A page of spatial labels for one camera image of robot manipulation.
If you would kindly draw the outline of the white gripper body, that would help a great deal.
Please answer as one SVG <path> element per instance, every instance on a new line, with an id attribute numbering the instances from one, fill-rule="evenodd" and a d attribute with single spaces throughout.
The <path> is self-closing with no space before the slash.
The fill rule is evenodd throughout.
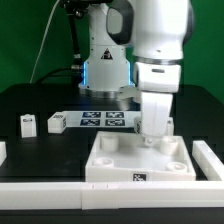
<path id="1" fill-rule="evenodd" d="M 165 134 L 173 95 L 141 93 L 141 133 L 144 137 L 160 137 Z"/>

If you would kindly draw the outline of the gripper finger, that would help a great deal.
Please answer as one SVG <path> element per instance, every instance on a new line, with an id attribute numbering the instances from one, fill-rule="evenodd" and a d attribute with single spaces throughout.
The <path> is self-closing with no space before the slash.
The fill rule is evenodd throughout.
<path id="1" fill-rule="evenodd" d="M 145 136 L 144 137 L 144 144 L 147 147 L 152 147 L 153 146 L 153 143 L 154 143 L 154 140 L 153 140 L 153 137 L 152 136 Z"/>

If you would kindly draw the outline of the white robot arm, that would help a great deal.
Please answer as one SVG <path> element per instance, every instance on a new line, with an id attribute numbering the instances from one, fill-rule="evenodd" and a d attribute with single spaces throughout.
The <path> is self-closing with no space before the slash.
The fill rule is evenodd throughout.
<path id="1" fill-rule="evenodd" d="M 90 56 L 82 93 L 114 97 L 123 109 L 140 103 L 147 146 L 166 135 L 173 94 L 179 90 L 184 42 L 194 24 L 190 0 L 112 0 L 87 7 Z"/>

